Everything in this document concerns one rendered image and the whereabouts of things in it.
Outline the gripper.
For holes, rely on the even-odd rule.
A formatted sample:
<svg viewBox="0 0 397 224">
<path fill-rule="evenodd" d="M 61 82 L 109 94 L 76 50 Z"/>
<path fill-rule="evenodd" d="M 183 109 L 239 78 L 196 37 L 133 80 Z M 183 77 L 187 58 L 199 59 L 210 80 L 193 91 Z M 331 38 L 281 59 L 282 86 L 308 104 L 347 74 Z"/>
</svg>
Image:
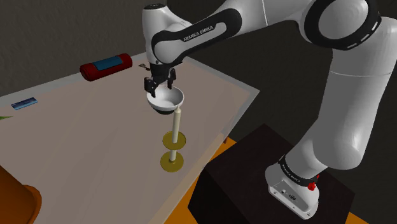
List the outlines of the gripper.
<svg viewBox="0 0 397 224">
<path fill-rule="evenodd" d="M 144 78 L 144 89 L 152 97 L 156 97 L 155 90 L 157 84 L 167 81 L 168 89 L 172 89 L 172 84 L 176 80 L 176 70 L 171 68 L 168 64 L 152 64 L 150 63 L 150 71 L 152 79 L 149 77 Z"/>
</svg>

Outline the white bowl with black base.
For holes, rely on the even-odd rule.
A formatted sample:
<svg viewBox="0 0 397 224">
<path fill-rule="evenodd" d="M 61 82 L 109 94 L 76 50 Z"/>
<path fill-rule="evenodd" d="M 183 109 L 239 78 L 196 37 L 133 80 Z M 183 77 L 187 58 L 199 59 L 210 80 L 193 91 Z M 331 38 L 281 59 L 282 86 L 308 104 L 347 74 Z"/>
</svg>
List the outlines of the white bowl with black base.
<svg viewBox="0 0 397 224">
<path fill-rule="evenodd" d="M 169 115 L 180 107 L 184 101 L 184 93 L 178 87 L 168 88 L 167 85 L 159 85 L 155 89 L 155 97 L 149 92 L 146 94 L 149 105 L 162 115 Z"/>
</svg>

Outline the cream candle in gold holder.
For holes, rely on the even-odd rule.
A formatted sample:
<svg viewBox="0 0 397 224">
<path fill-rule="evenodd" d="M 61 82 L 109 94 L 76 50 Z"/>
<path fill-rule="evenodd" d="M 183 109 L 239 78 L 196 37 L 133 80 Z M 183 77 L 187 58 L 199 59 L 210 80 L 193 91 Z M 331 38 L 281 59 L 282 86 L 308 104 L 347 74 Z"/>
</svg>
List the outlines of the cream candle in gold holder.
<svg viewBox="0 0 397 224">
<path fill-rule="evenodd" d="M 186 144 L 186 137 L 179 131 L 181 109 L 177 107 L 173 112 L 172 130 L 167 132 L 162 139 L 163 145 L 168 149 L 160 159 L 160 165 L 167 172 L 177 172 L 184 164 L 184 158 L 179 150 Z"/>
</svg>

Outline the red cylinder with blue label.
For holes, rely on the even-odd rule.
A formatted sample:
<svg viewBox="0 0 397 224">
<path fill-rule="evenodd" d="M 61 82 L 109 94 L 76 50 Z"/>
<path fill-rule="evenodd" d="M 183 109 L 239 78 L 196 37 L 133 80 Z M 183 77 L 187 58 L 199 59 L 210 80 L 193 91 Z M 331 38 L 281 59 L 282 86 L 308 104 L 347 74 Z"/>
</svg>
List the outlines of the red cylinder with blue label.
<svg viewBox="0 0 397 224">
<path fill-rule="evenodd" d="M 95 81 L 111 74 L 123 71 L 132 67 L 133 61 L 127 53 L 122 53 L 114 57 L 102 59 L 96 62 L 83 64 L 80 66 L 80 73 L 87 81 Z"/>
</svg>

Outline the beige table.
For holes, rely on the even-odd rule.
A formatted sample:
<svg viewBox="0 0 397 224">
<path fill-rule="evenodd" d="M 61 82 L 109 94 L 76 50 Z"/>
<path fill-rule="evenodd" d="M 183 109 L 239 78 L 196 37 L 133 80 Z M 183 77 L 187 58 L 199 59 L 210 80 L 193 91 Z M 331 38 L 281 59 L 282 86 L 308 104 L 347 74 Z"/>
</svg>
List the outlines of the beige table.
<svg viewBox="0 0 397 224">
<path fill-rule="evenodd" d="M 34 224 L 164 224 L 258 95 L 257 89 L 186 58 L 174 85 L 185 95 L 183 167 L 162 169 L 172 116 L 147 102 L 145 54 L 89 82 L 74 74 L 0 97 L 0 166 L 39 190 Z M 13 103 L 38 103 L 14 110 Z"/>
</svg>

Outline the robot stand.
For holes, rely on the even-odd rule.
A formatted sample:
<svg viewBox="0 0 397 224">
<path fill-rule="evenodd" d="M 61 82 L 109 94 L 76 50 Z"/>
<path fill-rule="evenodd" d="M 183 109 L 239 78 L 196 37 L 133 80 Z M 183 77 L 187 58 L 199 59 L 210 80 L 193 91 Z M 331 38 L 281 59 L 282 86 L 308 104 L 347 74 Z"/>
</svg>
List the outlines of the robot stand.
<svg viewBox="0 0 397 224">
<path fill-rule="evenodd" d="M 198 224 L 345 224 L 354 192 L 323 171 L 319 207 L 301 219 L 268 192 L 265 169 L 292 149 L 263 124 L 210 161 L 200 173 L 188 209 Z"/>
</svg>

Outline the flat blue card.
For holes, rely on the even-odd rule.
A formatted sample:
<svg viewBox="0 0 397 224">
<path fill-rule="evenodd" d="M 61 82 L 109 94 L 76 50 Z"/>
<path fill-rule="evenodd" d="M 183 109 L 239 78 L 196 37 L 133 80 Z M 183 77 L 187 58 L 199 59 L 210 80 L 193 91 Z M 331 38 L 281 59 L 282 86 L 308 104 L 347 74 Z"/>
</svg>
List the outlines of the flat blue card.
<svg viewBox="0 0 397 224">
<path fill-rule="evenodd" d="M 26 108 L 26 107 L 28 107 L 30 105 L 33 105 L 33 104 L 36 104 L 36 103 L 38 103 L 38 101 L 34 97 L 31 97 L 31 98 L 28 98 L 28 99 L 13 103 L 11 105 L 11 107 L 14 110 L 20 110 L 22 108 Z"/>
</svg>

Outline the orange brown pot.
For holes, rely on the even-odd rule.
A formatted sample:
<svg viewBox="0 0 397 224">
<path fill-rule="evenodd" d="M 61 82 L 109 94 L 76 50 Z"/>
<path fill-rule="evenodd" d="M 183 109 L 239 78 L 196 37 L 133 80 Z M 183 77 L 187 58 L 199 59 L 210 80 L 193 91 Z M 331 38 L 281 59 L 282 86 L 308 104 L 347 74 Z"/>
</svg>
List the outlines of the orange brown pot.
<svg viewBox="0 0 397 224">
<path fill-rule="evenodd" d="M 0 224 L 34 224 L 41 204 L 36 188 L 21 184 L 0 166 Z"/>
</svg>

